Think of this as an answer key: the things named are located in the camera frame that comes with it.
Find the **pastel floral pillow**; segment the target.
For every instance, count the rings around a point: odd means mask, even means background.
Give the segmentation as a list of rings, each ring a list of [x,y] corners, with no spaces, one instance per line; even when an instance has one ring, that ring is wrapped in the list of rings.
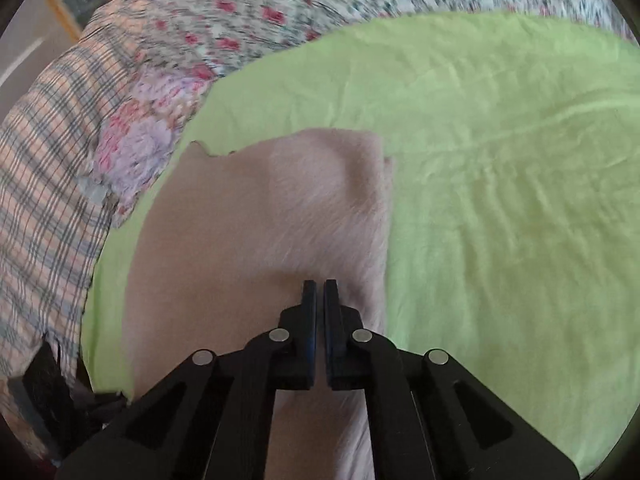
[[[204,64],[142,66],[126,98],[104,119],[77,180],[90,203],[111,211],[112,228],[129,218],[166,169],[184,126],[215,80]]]

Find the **beige knit sweater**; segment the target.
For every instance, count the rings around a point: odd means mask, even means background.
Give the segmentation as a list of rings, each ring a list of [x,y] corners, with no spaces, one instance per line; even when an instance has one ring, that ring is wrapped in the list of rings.
[[[189,354],[225,354],[273,328],[304,281],[337,281],[385,327],[393,164],[374,133],[309,129],[229,155],[180,156],[128,273],[122,345],[143,396]]]

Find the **plaid bed sheet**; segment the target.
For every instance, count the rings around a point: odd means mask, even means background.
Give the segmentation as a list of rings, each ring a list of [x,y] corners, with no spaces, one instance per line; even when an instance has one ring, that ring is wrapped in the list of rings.
[[[142,60],[142,0],[101,6],[1,124],[1,414],[35,460],[52,455],[9,389],[43,341],[77,370],[80,322],[111,223],[77,177]]]

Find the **light green bed sheet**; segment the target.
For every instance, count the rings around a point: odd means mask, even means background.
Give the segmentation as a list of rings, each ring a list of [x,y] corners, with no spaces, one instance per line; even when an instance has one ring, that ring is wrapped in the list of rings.
[[[349,26],[215,82],[184,143],[368,130],[394,165],[387,336],[442,348],[575,464],[639,406],[639,50],[523,14]]]

